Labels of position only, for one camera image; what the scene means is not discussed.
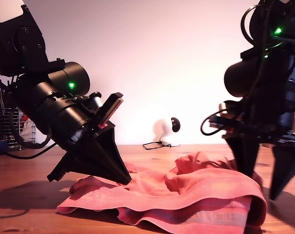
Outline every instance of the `cable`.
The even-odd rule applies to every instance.
[[[47,152],[48,150],[52,149],[54,146],[56,146],[57,144],[54,143],[53,145],[49,146],[48,148],[42,150],[41,152],[35,154],[35,155],[32,155],[32,156],[27,156],[27,157],[20,157],[20,156],[17,156],[17,155],[12,155],[8,152],[5,152],[3,150],[0,150],[0,153],[3,154],[3,155],[6,155],[6,156],[9,156],[9,157],[12,157],[12,158],[15,158],[15,159],[24,159],[24,160],[27,160],[27,159],[33,159],[33,158],[36,158],[42,154],[44,154],[45,152]]]
[[[206,132],[204,132],[204,130],[203,130],[203,126],[204,126],[204,123],[205,123],[210,117],[215,116],[215,115],[217,115],[217,114],[219,114],[219,113],[221,113],[221,112],[223,112],[223,111],[228,111],[228,110],[231,110],[231,108],[226,108],[226,109],[223,109],[223,110],[217,111],[217,112],[213,113],[212,115],[209,115],[207,118],[205,118],[204,121],[201,123],[201,126],[200,126],[200,131],[201,131],[201,133],[203,133],[205,136],[212,136],[212,135],[214,135],[214,134],[220,132],[221,130],[225,129],[228,125],[222,125],[222,126],[219,127],[217,130],[215,130],[215,131],[213,131],[213,132],[211,132],[211,133],[206,133]],[[236,114],[233,118],[231,118],[231,120],[236,120],[236,119],[239,117],[240,114],[241,114],[241,112],[239,112],[238,114]]]
[[[177,147],[177,146],[172,146],[171,144],[168,144],[168,145],[162,145],[162,146],[158,146],[158,147],[154,147],[154,148],[146,148],[145,145],[149,145],[149,144],[162,144],[162,141],[160,140],[161,137],[159,138],[159,141],[154,141],[154,142],[150,142],[150,143],[146,143],[146,144],[143,144],[142,146],[144,147],[145,150],[154,150],[154,149],[159,149],[159,148],[162,148],[162,147]]]
[[[13,124],[13,119],[14,119],[14,109],[10,109],[10,113],[9,113],[9,125],[10,125],[10,128],[12,130],[12,134],[13,134],[15,140],[21,146],[23,146],[25,148],[28,148],[28,149],[41,149],[44,146],[46,146],[46,144],[50,141],[51,136],[52,136],[51,127],[49,127],[49,132],[46,135],[46,139],[44,140],[44,142],[38,144],[38,143],[32,143],[30,141],[24,141],[24,139],[19,135],[19,133],[15,129],[15,126]]]
[[[263,5],[254,5],[252,7],[250,7],[243,15],[243,17],[241,18],[240,21],[240,29],[241,32],[243,33],[245,39],[251,44],[251,45],[255,45],[255,40],[253,40],[247,33],[246,28],[245,28],[245,20],[247,15],[249,14],[249,12],[251,12],[253,9],[259,7],[259,6],[263,6]]]
[[[253,85],[252,85],[252,87],[251,87],[251,89],[249,91],[249,94],[248,94],[249,97],[247,98],[247,101],[248,102],[246,102],[246,104],[249,103],[249,101],[251,100],[252,94],[253,94],[256,86],[258,85],[259,80],[260,80],[260,77],[261,77],[261,75],[263,73],[263,67],[264,67],[263,60],[264,60],[264,56],[265,56],[266,36],[267,36],[266,31],[267,31],[268,24],[269,24],[269,17],[270,17],[271,9],[272,9],[272,6],[275,3],[275,1],[276,0],[273,0],[273,2],[271,3],[271,5],[270,5],[270,7],[268,9],[268,14],[266,15],[266,19],[265,19],[265,22],[264,22],[264,33],[263,33],[263,40],[262,40],[262,51],[263,51],[263,54],[262,54],[262,58],[261,58],[262,61],[261,61],[261,64],[260,64],[260,68],[259,68],[259,72],[258,72],[258,75],[256,77],[256,80],[254,81],[254,83],[253,83]]]

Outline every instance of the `cloth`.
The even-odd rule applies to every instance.
[[[236,171],[234,161],[201,152],[175,163],[169,172],[125,163],[132,177],[128,185],[94,176],[80,179],[57,210],[117,208],[126,224],[147,220],[177,234],[242,234],[246,225],[259,227],[264,222],[267,204],[256,173],[257,182]]]

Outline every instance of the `towel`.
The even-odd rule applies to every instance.
[[[94,176],[80,179],[57,211],[116,208],[126,224],[147,220],[174,234],[243,234],[246,225],[262,225],[267,204],[256,173],[252,179],[236,170],[234,160],[202,152],[175,163],[164,172],[125,162],[132,177],[128,185]]]

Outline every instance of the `wooden table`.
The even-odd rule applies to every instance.
[[[144,150],[141,146],[119,146],[124,161],[152,168],[171,169],[174,160],[189,152],[204,151],[233,158],[227,145],[182,145],[176,148]],[[29,156],[34,150],[16,154]],[[59,214],[56,207],[68,196],[68,189],[85,175],[67,173],[60,182],[48,182],[64,151],[54,147],[32,160],[17,160],[0,156],[0,233],[166,233],[155,225],[142,222],[138,227],[125,225],[117,219],[116,210],[94,212],[77,209],[71,214]],[[295,177],[275,202],[268,199],[268,188],[274,158],[271,150],[261,148],[255,171],[264,180],[264,195],[268,214],[262,230],[245,233],[295,234]]]

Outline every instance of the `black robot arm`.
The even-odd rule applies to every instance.
[[[250,38],[244,19],[254,8]],[[227,69],[224,83],[230,94],[242,99],[224,102],[220,116],[212,116],[210,123],[227,131],[223,138],[238,170],[250,177],[259,145],[273,145],[270,198],[274,200],[295,175],[295,0],[261,0],[247,10],[241,27],[253,47]]]
[[[59,58],[49,62],[42,33],[28,7],[19,7],[22,14],[0,22],[0,74],[17,77],[8,86],[0,85],[12,107],[19,107],[67,151],[49,181],[77,172],[128,184],[131,177],[115,144],[115,126],[109,121],[123,101],[122,94],[111,94],[103,104],[98,92],[86,96],[87,72],[75,62]]]

